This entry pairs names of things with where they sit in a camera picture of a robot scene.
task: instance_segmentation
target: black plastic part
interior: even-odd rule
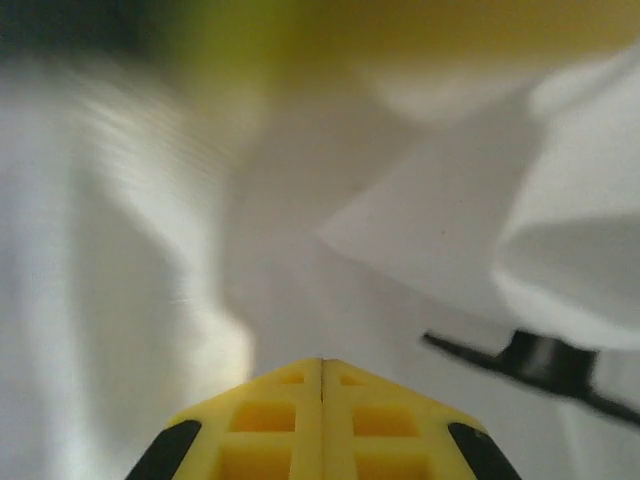
[[[499,355],[425,333],[422,339],[474,367],[504,375],[547,394],[577,400],[609,418],[640,427],[640,413],[594,392],[591,378],[597,351],[572,347],[555,338],[517,330]]]
[[[463,423],[449,424],[449,433],[477,480],[522,480],[489,435]]]
[[[163,430],[144,452],[126,480],[171,480],[200,428],[200,422],[186,420]]]

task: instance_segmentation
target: square opening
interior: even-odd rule
[[[231,420],[232,432],[293,432],[296,407],[292,403],[244,402]]]
[[[340,383],[345,387],[356,387],[358,385],[364,385],[364,383],[358,380],[356,377],[346,374],[340,375]]]
[[[356,454],[358,480],[430,480],[423,458],[413,455]]]
[[[304,383],[304,375],[301,372],[290,373],[289,375],[285,375],[282,380],[280,380],[282,384],[290,384],[290,383]]]
[[[224,445],[211,480],[288,480],[291,451],[257,445]]]
[[[395,405],[357,405],[353,409],[353,434],[360,437],[417,437],[413,415]]]

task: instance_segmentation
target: black bracket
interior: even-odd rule
[[[583,403],[593,410],[640,428],[640,413],[599,395],[591,384],[599,352],[572,347],[555,338],[516,330],[497,356],[426,332],[423,341],[469,365],[520,384]]]

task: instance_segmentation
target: yellow plastic object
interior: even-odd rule
[[[128,480],[149,478],[519,477],[468,415],[344,362],[308,359],[177,415]]]
[[[202,429],[173,480],[320,480],[321,378],[301,360],[181,412]]]

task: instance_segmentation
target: black rubber edge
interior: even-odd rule
[[[200,422],[186,420],[163,430],[138,460],[126,480],[171,480],[200,428]]]
[[[522,480],[489,435],[463,423],[450,423],[455,440],[477,480]]]

